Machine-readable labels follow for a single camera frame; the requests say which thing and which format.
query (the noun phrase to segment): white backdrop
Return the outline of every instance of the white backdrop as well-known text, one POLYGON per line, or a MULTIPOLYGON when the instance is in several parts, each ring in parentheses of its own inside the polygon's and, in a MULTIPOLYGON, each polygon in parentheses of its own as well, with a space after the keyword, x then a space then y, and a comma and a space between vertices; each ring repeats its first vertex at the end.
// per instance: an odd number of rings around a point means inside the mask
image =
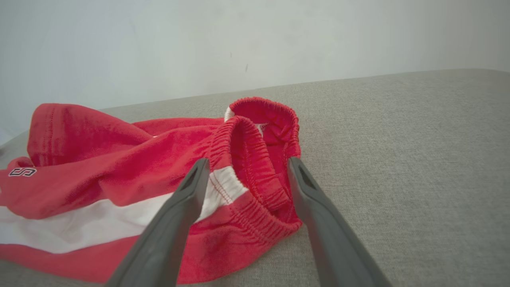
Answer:
POLYGON ((510 71, 509 15, 508 0, 0 0, 0 143, 44 102, 106 108, 405 71, 510 71))

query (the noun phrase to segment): garment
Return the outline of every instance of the garment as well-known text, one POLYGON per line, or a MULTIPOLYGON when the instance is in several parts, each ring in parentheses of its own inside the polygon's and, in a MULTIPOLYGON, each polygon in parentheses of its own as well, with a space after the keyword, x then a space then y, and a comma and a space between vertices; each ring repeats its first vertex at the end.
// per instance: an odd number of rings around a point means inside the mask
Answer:
POLYGON ((196 160, 210 160, 179 283, 244 268, 299 229, 287 159, 300 156, 289 107, 241 99, 224 118, 129 124, 77 105, 34 112, 28 154, 0 171, 0 258, 106 282, 196 160))

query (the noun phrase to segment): gray fabric surface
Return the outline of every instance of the gray fabric surface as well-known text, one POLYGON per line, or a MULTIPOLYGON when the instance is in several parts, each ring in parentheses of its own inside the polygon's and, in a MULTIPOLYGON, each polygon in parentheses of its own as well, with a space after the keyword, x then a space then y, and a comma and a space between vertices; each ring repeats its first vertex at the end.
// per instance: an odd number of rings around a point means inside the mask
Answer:
MULTIPOLYGON (((304 83, 107 109, 128 122, 292 107, 302 158, 395 286, 510 285, 510 73, 461 69, 304 83)), ((26 135, 1 148, 23 155, 26 135)), ((0 262, 2 286, 97 286, 0 262)), ((306 229, 200 286, 317 286, 306 229)))

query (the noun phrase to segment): red fabric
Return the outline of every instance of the red fabric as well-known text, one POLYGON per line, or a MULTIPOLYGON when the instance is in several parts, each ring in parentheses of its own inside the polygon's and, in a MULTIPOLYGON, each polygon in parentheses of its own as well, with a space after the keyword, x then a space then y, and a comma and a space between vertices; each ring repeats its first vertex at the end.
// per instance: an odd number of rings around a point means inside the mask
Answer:
MULTIPOLYGON (((101 199, 126 206, 173 192, 202 157, 211 171, 233 166, 249 190, 194 224, 179 283, 210 281, 244 268, 297 231, 287 159, 299 156, 298 119, 260 98, 230 105, 235 116, 166 118, 129 124, 76 105, 44 104, 32 118, 28 153, 0 171, 0 206, 41 220, 101 199), (263 136, 255 124, 267 124, 263 136), (8 176, 34 167, 30 177, 8 176)), ((137 236, 63 254, 0 245, 0 258, 85 281, 105 282, 137 236)))

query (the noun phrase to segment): gray cushion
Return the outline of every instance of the gray cushion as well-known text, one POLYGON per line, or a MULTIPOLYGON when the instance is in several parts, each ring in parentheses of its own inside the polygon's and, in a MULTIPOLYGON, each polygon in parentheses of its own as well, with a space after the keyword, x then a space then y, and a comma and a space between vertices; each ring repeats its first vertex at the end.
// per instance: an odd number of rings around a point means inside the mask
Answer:
MULTIPOLYGON (((510 73, 459 69, 106 109, 128 122, 222 117, 259 96, 300 120, 302 158, 395 286, 510 285, 510 73)), ((3 146, 1 167, 26 154, 3 146)), ((95 286, 0 263, 2 286, 95 286)), ((203 286, 317 286, 305 228, 203 286)))

